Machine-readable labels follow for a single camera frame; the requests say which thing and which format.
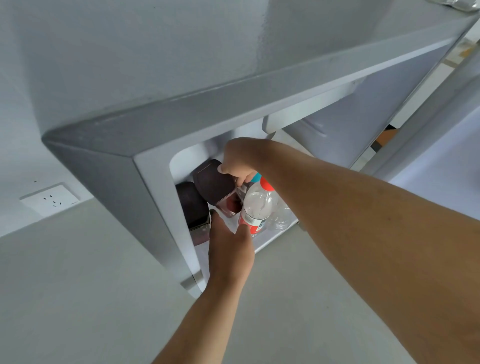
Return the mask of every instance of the plastic bottle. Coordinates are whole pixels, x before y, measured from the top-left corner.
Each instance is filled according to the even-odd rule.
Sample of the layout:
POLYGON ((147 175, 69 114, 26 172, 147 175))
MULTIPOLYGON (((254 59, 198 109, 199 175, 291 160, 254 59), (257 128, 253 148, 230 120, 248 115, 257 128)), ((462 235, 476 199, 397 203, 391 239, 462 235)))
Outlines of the plastic bottle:
POLYGON ((277 198, 278 202, 274 212, 268 219, 267 228, 269 230, 283 231, 292 224, 293 214, 285 201, 280 196, 277 198))
POLYGON ((244 182, 242 186, 237 187, 237 195, 243 201, 245 199, 245 195, 250 187, 252 187, 255 183, 257 183, 261 179, 262 175, 257 173, 254 175, 250 182, 244 182))
POLYGON ((272 214, 275 203, 275 190, 262 177, 260 182, 254 183, 245 195, 239 224, 248 225, 252 236, 258 234, 272 214))

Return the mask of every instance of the clear container with dark lid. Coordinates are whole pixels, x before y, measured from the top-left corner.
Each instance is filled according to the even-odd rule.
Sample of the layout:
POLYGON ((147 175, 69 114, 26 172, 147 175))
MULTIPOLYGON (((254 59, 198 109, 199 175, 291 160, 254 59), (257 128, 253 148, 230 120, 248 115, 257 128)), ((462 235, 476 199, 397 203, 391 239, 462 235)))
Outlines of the clear container with dark lid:
POLYGON ((193 182, 182 182, 175 186, 181 208, 187 221, 193 245, 200 245, 210 239, 210 212, 208 203, 197 191, 193 182))
POLYGON ((193 171, 193 182, 198 192, 207 202, 228 218, 241 211, 242 201, 236 193, 234 178, 218 171, 222 164, 219 160, 210 159, 193 171))

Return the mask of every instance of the white wall socket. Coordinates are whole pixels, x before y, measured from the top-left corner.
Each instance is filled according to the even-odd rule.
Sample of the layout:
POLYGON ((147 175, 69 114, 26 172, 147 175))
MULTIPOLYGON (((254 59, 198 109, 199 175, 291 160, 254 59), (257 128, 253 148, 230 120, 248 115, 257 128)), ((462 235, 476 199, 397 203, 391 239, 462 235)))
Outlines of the white wall socket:
POLYGON ((76 198, 62 184, 22 197, 20 198, 20 201, 43 217, 66 210, 79 202, 78 198, 76 198))

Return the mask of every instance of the bottle label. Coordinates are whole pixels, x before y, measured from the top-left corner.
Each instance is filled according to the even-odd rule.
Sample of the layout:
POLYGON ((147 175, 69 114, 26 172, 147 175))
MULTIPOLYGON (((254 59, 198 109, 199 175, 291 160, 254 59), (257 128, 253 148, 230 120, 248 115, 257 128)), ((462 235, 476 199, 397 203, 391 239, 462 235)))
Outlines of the bottle label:
POLYGON ((249 214, 245 212, 245 209, 241 210, 240 218, 239 218, 239 225, 244 224, 248 225, 250 229, 250 234, 256 234, 259 232, 262 227, 264 227, 265 222, 267 219, 257 219, 252 218, 249 214))

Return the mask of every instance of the black lid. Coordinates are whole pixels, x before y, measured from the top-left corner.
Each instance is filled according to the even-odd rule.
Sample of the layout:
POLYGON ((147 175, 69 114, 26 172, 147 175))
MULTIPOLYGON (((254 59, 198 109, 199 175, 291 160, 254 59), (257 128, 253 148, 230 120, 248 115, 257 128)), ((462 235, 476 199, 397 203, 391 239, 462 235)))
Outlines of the black lid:
POLYGON ((207 160, 192 173, 198 192, 213 206, 234 192, 236 187, 231 175, 218 171, 220 164, 222 163, 216 159, 207 160))
POLYGON ((182 182, 175 187, 188 228, 192 229, 205 224, 208 221, 208 204, 195 188, 195 184, 182 182))

